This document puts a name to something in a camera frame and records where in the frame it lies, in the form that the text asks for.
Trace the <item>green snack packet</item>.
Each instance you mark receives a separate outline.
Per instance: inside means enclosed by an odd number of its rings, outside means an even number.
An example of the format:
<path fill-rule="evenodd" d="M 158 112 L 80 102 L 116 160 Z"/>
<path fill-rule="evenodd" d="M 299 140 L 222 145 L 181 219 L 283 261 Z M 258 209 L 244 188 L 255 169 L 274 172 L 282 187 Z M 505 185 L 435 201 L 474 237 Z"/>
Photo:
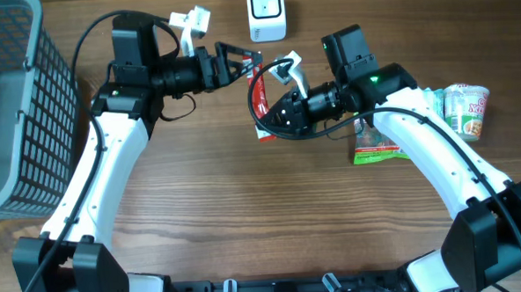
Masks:
<path fill-rule="evenodd" d="M 395 157 L 408 159 L 399 145 L 376 128 L 369 127 L 365 120 L 355 120 L 354 128 L 356 144 L 353 164 L 372 164 Z"/>

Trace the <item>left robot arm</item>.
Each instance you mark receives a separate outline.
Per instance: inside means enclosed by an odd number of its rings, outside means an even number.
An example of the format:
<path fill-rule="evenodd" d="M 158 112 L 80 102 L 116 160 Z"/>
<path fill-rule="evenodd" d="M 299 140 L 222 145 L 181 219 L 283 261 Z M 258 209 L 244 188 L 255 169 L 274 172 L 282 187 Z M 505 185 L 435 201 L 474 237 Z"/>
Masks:
<path fill-rule="evenodd" d="M 178 292 L 162 274 L 129 274 L 111 253 L 115 216 L 128 177 L 163 117 L 165 97 L 229 86 L 250 67 L 247 50 L 219 42 L 210 54 L 194 39 L 209 11 L 167 18 L 111 11 L 114 59 L 86 114 L 89 135 L 71 182 L 37 237 L 12 255 L 22 292 Z"/>

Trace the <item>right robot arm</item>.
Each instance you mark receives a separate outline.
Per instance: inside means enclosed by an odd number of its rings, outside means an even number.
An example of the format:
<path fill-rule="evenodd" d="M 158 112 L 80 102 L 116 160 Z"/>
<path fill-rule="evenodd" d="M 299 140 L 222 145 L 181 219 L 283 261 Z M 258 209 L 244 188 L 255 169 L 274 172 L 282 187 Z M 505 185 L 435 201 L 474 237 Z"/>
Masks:
<path fill-rule="evenodd" d="M 481 292 L 521 270 L 521 181 L 512 181 L 448 126 L 398 63 L 380 66 L 359 26 L 322 39 L 334 79 L 310 86 L 290 53 L 267 70 L 295 86 L 256 125 L 285 140 L 318 137 L 315 125 L 365 122 L 394 141 L 433 185 L 452 224 L 442 245 L 393 271 L 364 275 L 362 292 Z"/>

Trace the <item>cup noodles container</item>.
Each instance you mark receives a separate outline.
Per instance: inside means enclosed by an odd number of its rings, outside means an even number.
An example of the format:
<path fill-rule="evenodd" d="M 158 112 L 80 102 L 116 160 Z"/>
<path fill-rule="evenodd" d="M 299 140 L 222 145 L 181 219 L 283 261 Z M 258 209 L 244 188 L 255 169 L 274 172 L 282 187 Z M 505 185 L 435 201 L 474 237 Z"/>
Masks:
<path fill-rule="evenodd" d="M 444 90 L 444 116 L 451 129 L 464 141 L 477 141 L 490 91 L 478 85 L 452 84 Z"/>

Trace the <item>light blue snack packet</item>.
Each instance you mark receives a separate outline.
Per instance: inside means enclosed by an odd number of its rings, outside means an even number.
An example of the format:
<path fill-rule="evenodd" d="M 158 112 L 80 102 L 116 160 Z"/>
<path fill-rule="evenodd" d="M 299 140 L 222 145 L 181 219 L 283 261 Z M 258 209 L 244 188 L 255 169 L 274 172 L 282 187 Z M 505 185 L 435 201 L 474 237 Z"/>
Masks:
<path fill-rule="evenodd" d="M 428 106 L 430 106 L 441 119 L 444 119 L 444 90 L 431 90 L 430 88 L 426 88 L 422 92 Z"/>

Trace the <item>red snack packet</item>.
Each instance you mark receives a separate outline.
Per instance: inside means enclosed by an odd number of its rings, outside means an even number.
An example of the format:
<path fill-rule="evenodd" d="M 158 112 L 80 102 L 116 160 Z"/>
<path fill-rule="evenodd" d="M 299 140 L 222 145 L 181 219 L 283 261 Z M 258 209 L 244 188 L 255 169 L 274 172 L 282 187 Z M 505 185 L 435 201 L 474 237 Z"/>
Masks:
<path fill-rule="evenodd" d="M 246 74 L 247 83 L 248 85 L 251 84 L 251 82 L 255 79 L 255 73 L 257 73 L 261 68 L 263 67 L 263 64 L 255 63 L 251 70 Z M 253 110 L 255 111 L 255 114 L 262 118 L 263 115 L 265 115 L 269 111 L 267 97 L 265 95 L 265 83 L 263 76 L 260 76 L 253 87 Z M 261 142 L 271 142 L 275 139 L 275 137 L 262 129 L 260 129 L 258 126 L 255 127 L 256 135 L 258 136 L 259 140 Z"/>

